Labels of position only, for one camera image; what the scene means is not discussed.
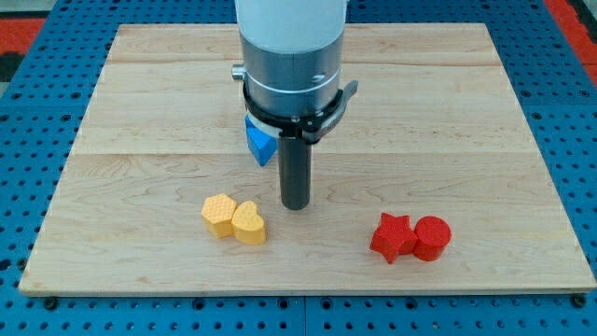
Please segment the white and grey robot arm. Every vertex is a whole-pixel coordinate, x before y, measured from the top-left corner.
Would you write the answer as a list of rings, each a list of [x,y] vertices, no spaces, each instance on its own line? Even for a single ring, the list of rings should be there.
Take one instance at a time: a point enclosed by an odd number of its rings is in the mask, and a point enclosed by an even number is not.
[[[346,0],[236,0],[244,86],[286,118],[324,109],[340,89]]]

